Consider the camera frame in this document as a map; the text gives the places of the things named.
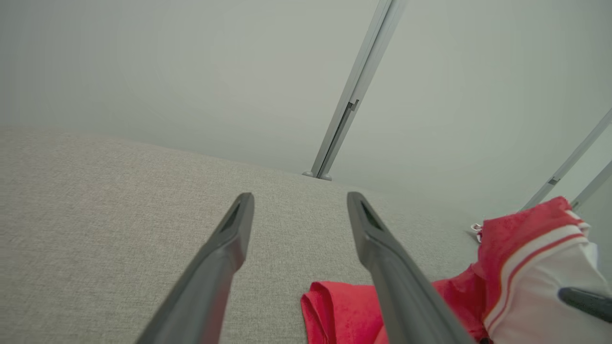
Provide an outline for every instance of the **red cloth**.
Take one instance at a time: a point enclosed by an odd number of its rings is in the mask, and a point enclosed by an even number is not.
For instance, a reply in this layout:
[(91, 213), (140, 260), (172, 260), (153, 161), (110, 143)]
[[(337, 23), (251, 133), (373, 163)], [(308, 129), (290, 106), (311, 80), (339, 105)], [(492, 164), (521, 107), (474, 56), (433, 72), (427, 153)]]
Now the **red cloth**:
[[(503, 318), (510, 283), (522, 266), (564, 242), (584, 239), (578, 228), (587, 225), (570, 210), (569, 203), (557, 197), (485, 221), (478, 261), (454, 278), (433, 283), (476, 342), (487, 338), (486, 328)], [(374, 286), (315, 282), (301, 303), (309, 344), (388, 343)]]
[(301, 304), (310, 344), (389, 342), (373, 285), (313, 282)]

